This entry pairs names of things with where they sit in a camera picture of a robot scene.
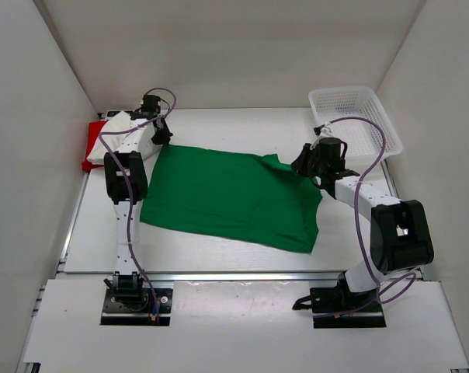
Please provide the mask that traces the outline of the white t shirt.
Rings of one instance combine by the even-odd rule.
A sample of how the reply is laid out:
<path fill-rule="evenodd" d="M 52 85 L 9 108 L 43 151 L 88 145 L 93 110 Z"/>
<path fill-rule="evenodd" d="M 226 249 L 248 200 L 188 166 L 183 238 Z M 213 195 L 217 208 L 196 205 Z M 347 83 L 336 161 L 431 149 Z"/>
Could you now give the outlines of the white t shirt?
<path fill-rule="evenodd" d="M 131 121 L 131 115 L 127 112 L 120 111 L 118 115 L 111 118 L 106 118 L 106 124 L 100 131 L 112 132 L 112 134 L 104 134 L 103 140 L 109 146 L 111 151 L 118 151 L 122 153 L 128 153 L 131 151 L 140 152 L 144 160 L 150 158 L 153 154 L 158 152 L 161 145 L 154 145 L 151 141 L 155 133 L 153 124 L 138 128 L 133 132 L 127 132 L 122 134 L 122 131 L 130 130 L 143 124 L 146 120 L 138 120 L 137 124 Z M 104 147 L 103 143 L 98 139 L 88 156 L 88 160 L 100 163 L 103 161 L 104 155 L 107 153 L 107 148 Z"/>

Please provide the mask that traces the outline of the red t shirt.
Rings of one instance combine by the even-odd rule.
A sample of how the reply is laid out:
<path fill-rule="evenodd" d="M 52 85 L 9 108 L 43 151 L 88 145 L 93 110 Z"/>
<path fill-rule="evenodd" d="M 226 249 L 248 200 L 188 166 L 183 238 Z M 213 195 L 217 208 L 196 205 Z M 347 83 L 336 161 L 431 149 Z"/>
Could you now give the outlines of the red t shirt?
<path fill-rule="evenodd" d="M 89 161 L 87 158 L 89 154 L 91 153 L 98 139 L 98 135 L 105 124 L 106 124 L 106 120 L 99 120 L 99 121 L 94 121 L 94 122 L 89 123 L 85 159 L 82 162 L 82 171 L 85 173 L 90 172 L 92 169 L 98 169 L 98 168 L 103 167 L 103 161 L 101 161 L 100 163 L 95 163 L 95 162 Z"/>

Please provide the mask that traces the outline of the green garment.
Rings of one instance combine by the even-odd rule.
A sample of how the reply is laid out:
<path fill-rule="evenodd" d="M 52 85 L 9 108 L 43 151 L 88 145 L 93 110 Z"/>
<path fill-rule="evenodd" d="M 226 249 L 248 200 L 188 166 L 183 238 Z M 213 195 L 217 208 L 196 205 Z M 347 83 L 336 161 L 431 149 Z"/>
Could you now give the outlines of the green garment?
<path fill-rule="evenodd" d="M 141 222 L 293 253 L 316 243 L 321 193 L 276 154 L 168 145 L 158 155 Z"/>

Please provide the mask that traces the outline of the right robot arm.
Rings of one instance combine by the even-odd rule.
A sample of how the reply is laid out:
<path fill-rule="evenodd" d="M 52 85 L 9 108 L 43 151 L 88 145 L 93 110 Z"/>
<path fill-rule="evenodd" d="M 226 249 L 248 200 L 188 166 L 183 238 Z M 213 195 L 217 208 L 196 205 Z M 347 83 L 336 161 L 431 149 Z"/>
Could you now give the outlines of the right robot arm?
<path fill-rule="evenodd" d="M 363 261 L 340 275 L 335 290 L 337 306 L 351 311 L 398 271 L 430 264 L 434 248 L 422 204 L 365 183 L 346 168 L 346 150 L 338 138 L 321 138 L 303 146 L 291 169 L 353 209 Z"/>

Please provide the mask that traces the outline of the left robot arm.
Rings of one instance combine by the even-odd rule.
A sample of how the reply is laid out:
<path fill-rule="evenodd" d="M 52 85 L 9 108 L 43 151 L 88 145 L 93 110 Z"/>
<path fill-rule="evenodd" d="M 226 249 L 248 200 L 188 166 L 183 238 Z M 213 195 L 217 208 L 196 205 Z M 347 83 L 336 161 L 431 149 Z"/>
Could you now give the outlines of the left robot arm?
<path fill-rule="evenodd" d="M 129 115 L 124 129 L 101 130 L 98 140 L 106 150 L 103 156 L 106 193 L 113 204 L 116 219 L 116 265 L 107 281 L 116 301 L 132 312 L 148 308 L 159 314 L 159 301 L 150 278 L 138 256 L 139 215 L 148 195 L 148 177 L 144 161 L 168 145 L 172 132 L 166 123 L 175 108 L 172 103 L 148 90 L 140 106 Z"/>

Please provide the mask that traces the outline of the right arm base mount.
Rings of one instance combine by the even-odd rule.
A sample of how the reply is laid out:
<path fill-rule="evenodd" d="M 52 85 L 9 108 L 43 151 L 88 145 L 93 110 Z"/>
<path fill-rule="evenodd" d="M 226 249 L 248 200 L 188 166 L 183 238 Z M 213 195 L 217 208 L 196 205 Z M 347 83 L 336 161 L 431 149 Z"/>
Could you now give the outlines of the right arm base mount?
<path fill-rule="evenodd" d="M 345 275 L 336 286 L 310 288 L 309 295 L 297 299 L 294 311 L 311 310 L 315 329 L 376 329 L 387 326 L 376 291 L 351 292 Z"/>

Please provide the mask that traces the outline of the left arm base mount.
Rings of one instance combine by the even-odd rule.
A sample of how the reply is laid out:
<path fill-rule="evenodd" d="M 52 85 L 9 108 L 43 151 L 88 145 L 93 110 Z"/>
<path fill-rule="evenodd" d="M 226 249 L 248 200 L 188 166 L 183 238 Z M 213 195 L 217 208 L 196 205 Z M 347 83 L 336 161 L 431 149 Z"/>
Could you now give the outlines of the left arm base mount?
<path fill-rule="evenodd" d="M 105 279 L 106 293 L 102 304 L 102 326 L 169 326 L 173 288 L 155 288 L 159 310 L 156 310 L 151 289 L 142 279 L 130 280 L 117 288 Z"/>

